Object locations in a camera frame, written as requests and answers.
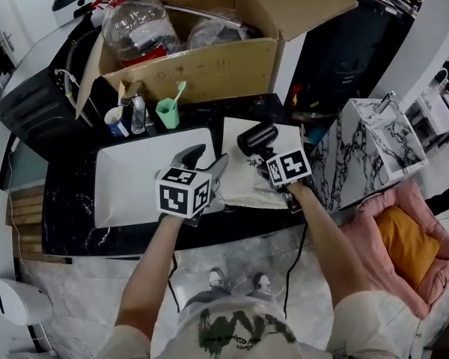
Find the green plastic cup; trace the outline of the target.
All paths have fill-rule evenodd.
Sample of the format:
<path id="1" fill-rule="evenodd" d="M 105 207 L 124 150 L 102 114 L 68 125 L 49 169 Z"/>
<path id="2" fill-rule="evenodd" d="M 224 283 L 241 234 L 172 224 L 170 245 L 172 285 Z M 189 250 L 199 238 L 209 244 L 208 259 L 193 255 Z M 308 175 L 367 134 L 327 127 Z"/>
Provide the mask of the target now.
<path id="1" fill-rule="evenodd" d="M 156 113 L 167 129 L 176 129 L 178 127 L 180 119 L 175 99 L 166 98 L 158 102 Z"/>

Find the tall black cabinet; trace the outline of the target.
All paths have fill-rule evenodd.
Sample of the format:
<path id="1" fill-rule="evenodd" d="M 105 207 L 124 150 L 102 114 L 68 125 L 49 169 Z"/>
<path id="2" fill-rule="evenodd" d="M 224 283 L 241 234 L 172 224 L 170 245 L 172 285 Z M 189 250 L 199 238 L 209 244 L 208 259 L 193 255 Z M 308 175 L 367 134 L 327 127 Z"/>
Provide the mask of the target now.
<path id="1" fill-rule="evenodd" d="M 397 54 L 415 19 L 388 0 L 356 0 L 353 9 L 306 35 L 292 85 L 301 83 L 294 120 L 331 123 L 351 98 L 366 98 Z"/>

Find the red hand tool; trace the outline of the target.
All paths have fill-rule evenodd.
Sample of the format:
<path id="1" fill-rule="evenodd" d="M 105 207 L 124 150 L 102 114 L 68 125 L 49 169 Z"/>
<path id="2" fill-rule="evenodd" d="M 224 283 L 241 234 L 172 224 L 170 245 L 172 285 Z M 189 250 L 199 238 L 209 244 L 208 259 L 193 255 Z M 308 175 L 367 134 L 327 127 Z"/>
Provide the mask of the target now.
<path id="1" fill-rule="evenodd" d="M 301 83 L 295 83 L 294 85 L 292 85 L 290 89 L 290 107 L 296 107 L 298 103 L 298 95 L 302 91 L 302 89 L 303 86 Z"/>

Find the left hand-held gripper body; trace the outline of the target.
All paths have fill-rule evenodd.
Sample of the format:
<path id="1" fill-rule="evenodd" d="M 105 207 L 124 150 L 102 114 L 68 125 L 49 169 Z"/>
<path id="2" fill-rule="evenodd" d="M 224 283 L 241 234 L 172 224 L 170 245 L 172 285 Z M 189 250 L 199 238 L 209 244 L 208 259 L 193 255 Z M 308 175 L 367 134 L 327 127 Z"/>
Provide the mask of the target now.
<path id="1" fill-rule="evenodd" d="M 221 212 L 225 207 L 219 189 L 212 193 L 210 186 L 211 176 L 203 169 L 163 168 L 156 177 L 156 208 L 195 227 L 203 214 Z"/>

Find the person's shoe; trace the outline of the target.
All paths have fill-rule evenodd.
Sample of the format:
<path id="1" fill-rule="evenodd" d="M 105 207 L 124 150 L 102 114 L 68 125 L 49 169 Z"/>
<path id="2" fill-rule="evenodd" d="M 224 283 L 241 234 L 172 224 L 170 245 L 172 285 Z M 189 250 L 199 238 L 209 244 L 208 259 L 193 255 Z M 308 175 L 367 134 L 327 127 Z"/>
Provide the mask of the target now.
<path id="1" fill-rule="evenodd" d="M 273 296 L 270 286 L 271 282 L 269 277 L 263 272 L 257 273 L 254 277 L 254 290 L 252 292 L 253 296 Z"/>
<path id="2" fill-rule="evenodd" d="M 220 268 L 212 268 L 210 270 L 208 284 L 211 290 L 229 291 L 227 278 Z"/>

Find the white marble sink cabinet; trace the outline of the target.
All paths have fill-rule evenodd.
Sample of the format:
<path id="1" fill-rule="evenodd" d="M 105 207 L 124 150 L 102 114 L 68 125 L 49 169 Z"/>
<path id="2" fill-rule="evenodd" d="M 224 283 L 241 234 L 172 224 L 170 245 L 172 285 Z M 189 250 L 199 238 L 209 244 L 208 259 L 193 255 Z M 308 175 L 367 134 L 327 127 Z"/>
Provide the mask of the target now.
<path id="1" fill-rule="evenodd" d="M 377 114 L 381 101 L 349 99 L 310 155 L 317 194 L 329 212 L 360 203 L 428 163 L 398 104 Z"/>

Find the green toothbrush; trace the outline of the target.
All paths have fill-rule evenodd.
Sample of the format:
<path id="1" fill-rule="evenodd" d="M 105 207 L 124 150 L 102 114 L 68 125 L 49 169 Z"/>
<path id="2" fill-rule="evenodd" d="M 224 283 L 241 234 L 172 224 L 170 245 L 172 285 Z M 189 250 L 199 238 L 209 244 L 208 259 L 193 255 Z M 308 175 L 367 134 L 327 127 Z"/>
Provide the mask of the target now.
<path id="1" fill-rule="evenodd" d="M 177 101 L 180 98 L 181 94 L 184 92 L 186 85 L 187 85 L 186 81 L 178 82 L 177 95 L 173 98 L 173 102 L 175 105 L 177 104 Z"/>

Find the person's white printed shirt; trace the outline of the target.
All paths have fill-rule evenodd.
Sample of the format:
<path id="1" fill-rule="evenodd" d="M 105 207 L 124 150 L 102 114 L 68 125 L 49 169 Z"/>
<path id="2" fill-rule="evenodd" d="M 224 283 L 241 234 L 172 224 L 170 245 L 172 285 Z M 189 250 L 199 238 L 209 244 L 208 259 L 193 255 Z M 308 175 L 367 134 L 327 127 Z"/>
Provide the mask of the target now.
<path id="1" fill-rule="evenodd" d="M 155 358 L 150 350 L 142 332 L 118 326 L 96 359 L 400 359 L 370 291 L 352 294 L 336 306 L 326 349 L 300 343 L 280 308 L 212 303 L 185 313 Z"/>

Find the small chrome tap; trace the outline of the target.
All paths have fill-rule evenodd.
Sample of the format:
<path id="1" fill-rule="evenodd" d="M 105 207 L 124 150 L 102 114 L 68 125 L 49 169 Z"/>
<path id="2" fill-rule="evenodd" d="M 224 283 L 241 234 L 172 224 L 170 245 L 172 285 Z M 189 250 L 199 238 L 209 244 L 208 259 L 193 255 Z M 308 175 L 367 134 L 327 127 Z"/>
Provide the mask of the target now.
<path id="1" fill-rule="evenodd" d="M 118 105 L 132 107 L 131 132 L 134 135 L 143 133 L 146 123 L 146 106 L 141 94 L 134 93 L 131 97 L 122 97 Z"/>

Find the open cardboard box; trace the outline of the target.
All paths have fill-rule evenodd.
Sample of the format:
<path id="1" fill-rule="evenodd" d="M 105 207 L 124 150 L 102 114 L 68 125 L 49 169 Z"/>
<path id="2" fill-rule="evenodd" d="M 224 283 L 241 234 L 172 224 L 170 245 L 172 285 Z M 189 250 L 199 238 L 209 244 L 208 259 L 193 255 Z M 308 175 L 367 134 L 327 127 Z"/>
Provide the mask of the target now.
<path id="1" fill-rule="evenodd" d="M 261 37 L 186 50 L 125 67 L 98 38 L 91 50 L 76 101 L 78 110 L 92 99 L 103 108 L 106 88 L 141 82 L 147 101 L 173 96 L 186 82 L 181 103 L 276 93 L 285 98 L 305 35 L 357 7 L 357 0 L 160 0 L 213 10 L 233 9 Z"/>

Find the clear plastic water jug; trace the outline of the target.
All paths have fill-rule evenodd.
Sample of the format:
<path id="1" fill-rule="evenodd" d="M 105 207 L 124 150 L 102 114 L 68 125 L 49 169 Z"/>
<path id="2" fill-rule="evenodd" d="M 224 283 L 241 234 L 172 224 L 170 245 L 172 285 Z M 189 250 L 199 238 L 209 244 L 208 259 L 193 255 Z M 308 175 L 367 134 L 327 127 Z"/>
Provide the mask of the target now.
<path id="1" fill-rule="evenodd" d="M 125 67 L 183 50 L 159 0 L 96 0 L 91 8 L 105 12 L 104 43 Z"/>

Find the orange cushion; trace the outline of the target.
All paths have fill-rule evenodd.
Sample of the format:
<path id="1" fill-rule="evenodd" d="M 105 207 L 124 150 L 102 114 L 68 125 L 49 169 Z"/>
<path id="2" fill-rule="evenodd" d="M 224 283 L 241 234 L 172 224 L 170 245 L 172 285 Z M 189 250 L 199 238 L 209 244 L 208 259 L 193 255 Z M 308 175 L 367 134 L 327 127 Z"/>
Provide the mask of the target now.
<path id="1" fill-rule="evenodd" d="M 375 222 L 396 272 L 416 290 L 437 257 L 440 242 L 397 206 L 387 208 Z"/>

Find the white cloth drawstring bag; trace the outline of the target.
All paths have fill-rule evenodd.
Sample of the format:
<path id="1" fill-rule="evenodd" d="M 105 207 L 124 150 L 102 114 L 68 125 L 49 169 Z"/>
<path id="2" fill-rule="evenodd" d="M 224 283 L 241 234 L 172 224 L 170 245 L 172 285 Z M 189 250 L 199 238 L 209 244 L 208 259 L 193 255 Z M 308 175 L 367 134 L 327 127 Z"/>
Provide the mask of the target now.
<path id="1" fill-rule="evenodd" d="M 220 179 L 222 198 L 228 206 L 288 209 L 281 194 L 259 175 L 257 166 L 263 162 L 261 158 L 257 155 L 245 156 L 237 145 L 237 136 L 259 123 L 262 122 L 233 117 L 224 119 L 222 153 L 229 155 L 229 162 Z M 303 149 L 298 127 L 274 125 L 278 129 L 278 137 L 270 147 L 275 153 L 285 153 L 300 147 Z"/>

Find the white metal frame table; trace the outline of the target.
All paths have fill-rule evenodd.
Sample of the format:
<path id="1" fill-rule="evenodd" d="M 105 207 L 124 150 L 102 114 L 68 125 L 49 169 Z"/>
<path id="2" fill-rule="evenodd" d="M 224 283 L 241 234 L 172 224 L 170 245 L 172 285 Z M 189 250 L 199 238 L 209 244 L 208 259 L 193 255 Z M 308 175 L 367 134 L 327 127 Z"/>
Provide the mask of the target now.
<path id="1" fill-rule="evenodd" d="M 449 133 L 449 93 L 445 84 L 426 88 L 405 114 L 414 127 L 425 120 L 435 135 Z"/>

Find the black hair dryer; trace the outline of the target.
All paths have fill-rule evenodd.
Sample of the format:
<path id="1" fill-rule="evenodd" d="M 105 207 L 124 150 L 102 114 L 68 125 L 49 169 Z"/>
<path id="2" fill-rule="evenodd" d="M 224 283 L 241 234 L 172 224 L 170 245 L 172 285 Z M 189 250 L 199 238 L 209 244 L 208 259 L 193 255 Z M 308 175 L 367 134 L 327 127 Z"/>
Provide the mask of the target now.
<path id="1" fill-rule="evenodd" d="M 275 153 L 270 144 L 278 137 L 278 129 L 273 123 L 259 123 L 237 136 L 236 142 L 245 156 L 257 155 L 263 162 Z"/>

